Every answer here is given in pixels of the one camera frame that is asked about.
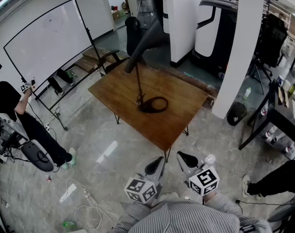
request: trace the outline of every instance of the black lamp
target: black lamp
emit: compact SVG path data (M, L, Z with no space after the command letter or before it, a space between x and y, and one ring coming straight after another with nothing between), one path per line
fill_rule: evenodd
M168 40L168 35L163 32L163 28L161 22L158 18L155 18L152 22L151 27L145 32L143 38L139 42L138 46L134 50L131 58L129 59L127 66L125 67L124 71L126 73L131 73L134 68L136 68L137 72L137 79L139 85L139 96L136 104L138 105L138 110L146 113L159 113L163 112L168 108L168 100L164 97L154 97L146 102L144 102L143 97L144 94L141 89L140 81L139 81L139 70L138 70L138 61L141 59L142 54L147 49L156 48L162 45L165 41ZM165 101L166 105L161 108L157 109L153 107L153 102L155 100L163 100Z

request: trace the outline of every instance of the white pillar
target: white pillar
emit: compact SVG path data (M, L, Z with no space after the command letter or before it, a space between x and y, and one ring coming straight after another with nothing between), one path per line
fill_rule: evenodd
M171 61L178 62L195 47L201 0L167 0Z
M264 0L239 0L234 42L218 97L212 112L224 118L248 71L260 32Z

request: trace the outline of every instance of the cardboard box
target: cardboard box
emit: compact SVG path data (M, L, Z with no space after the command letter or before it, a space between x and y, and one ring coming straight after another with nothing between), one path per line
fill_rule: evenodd
M112 14L113 14L114 20L117 20L118 18L120 18L119 10L113 12Z

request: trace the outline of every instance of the black trash bin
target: black trash bin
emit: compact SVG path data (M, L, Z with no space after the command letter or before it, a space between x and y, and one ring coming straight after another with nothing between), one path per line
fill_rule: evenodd
M246 116L246 107L239 102L234 103L227 115L227 122L236 126Z

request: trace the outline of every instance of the black pants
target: black pants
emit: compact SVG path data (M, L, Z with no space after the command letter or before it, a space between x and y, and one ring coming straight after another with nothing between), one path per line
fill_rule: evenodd
M65 71L63 71L62 69L58 69L58 71L56 72L56 75L58 75L62 80L64 80L67 83L72 83L73 79L71 79ZM54 77L50 77L47 79L48 82L51 84L51 86L54 88L54 90L56 90L58 93L62 92L62 88L60 87L60 85L58 84L58 82L55 80Z
M71 161L71 154L67 153L34 117L27 112L18 115L18 117L30 140L37 140L48 152L54 163L61 166L65 162Z
M295 160L286 162L259 182L250 184L247 190L250 195L261 194L264 197L287 191L295 193Z

